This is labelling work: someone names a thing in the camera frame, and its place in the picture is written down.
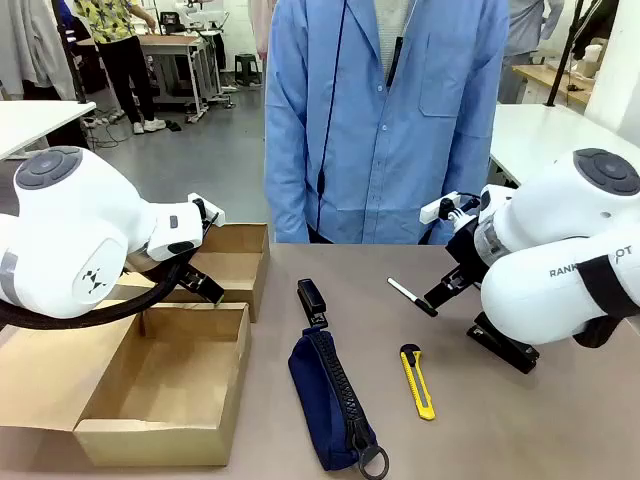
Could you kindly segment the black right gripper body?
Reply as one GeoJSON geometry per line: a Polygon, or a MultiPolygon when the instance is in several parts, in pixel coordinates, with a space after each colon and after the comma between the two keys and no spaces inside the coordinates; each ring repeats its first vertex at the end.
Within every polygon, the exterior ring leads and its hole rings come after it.
{"type": "Polygon", "coordinates": [[[464,281],[482,281],[489,267],[480,257],[474,243],[474,234],[478,227],[478,219],[474,217],[462,226],[449,240],[445,249],[457,262],[457,266],[449,273],[452,278],[464,281]]]}

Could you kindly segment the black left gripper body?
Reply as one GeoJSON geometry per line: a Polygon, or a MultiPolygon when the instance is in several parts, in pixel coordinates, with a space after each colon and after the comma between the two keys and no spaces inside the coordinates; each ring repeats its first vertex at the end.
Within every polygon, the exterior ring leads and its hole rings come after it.
{"type": "Polygon", "coordinates": [[[178,285],[187,291],[200,291],[206,283],[206,275],[190,264],[180,271],[178,285]]]}

